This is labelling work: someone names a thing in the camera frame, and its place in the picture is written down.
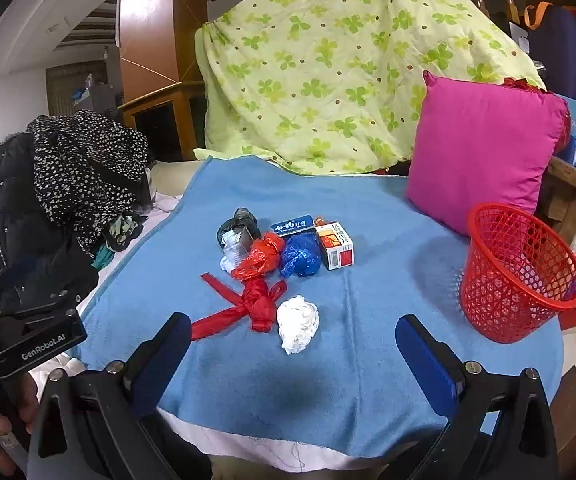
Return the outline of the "person's left hand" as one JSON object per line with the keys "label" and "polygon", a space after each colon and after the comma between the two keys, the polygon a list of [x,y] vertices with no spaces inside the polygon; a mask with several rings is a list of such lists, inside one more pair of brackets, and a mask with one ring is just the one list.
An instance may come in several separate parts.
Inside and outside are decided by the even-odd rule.
{"label": "person's left hand", "polygon": [[[34,378],[26,373],[20,378],[18,383],[18,417],[24,422],[26,431],[31,434],[33,432],[34,419],[38,411],[37,400],[37,385]],[[6,416],[0,414],[0,436],[4,436],[12,431],[10,420]],[[4,452],[0,446],[0,474],[3,477],[12,477],[18,467],[10,456]]]}

